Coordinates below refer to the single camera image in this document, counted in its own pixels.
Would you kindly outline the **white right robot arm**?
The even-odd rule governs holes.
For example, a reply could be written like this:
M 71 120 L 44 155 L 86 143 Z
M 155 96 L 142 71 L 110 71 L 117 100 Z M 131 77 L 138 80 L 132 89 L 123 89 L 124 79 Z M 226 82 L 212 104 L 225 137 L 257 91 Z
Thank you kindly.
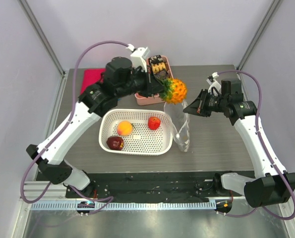
M 230 190 L 243 195 L 252 208 L 287 202 L 295 189 L 295 173 L 288 173 L 272 149 L 252 101 L 245 101 L 239 79 L 223 80 L 221 89 L 201 90 L 184 113 L 210 117 L 223 113 L 242 138 L 254 168 L 254 178 L 226 173 L 214 181 L 219 196 Z

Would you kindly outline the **orange toy pineapple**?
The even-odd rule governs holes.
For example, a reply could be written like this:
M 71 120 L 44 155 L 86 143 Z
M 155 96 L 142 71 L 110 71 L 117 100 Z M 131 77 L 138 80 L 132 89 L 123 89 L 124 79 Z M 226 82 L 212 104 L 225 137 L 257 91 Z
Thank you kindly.
M 169 104 L 182 103 L 187 95 L 187 87 L 184 82 L 176 78 L 167 78 L 163 81 L 164 91 L 160 98 Z

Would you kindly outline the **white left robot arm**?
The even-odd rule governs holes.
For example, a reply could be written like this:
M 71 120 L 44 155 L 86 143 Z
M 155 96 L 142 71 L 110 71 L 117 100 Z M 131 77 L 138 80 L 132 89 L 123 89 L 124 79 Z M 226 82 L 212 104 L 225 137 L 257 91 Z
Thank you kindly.
M 80 94 L 60 126 L 44 142 L 29 145 L 26 152 L 52 184 L 64 183 L 88 198 L 94 192 L 94 185 L 84 171 L 65 161 L 67 152 L 88 128 L 118 105 L 119 98 L 135 93 L 150 97 L 164 90 L 163 82 L 150 69 L 134 67 L 124 57 L 113 58 L 101 79 Z

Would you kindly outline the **clear polka dot zip bag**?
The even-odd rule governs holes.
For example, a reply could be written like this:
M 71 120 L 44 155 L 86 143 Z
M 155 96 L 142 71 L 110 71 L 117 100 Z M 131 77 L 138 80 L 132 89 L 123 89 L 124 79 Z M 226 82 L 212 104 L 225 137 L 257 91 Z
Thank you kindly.
M 169 120 L 174 142 L 182 152 L 187 152 L 190 146 L 189 114 L 183 112 L 187 106 L 186 100 L 178 104 L 164 104 L 164 112 Z

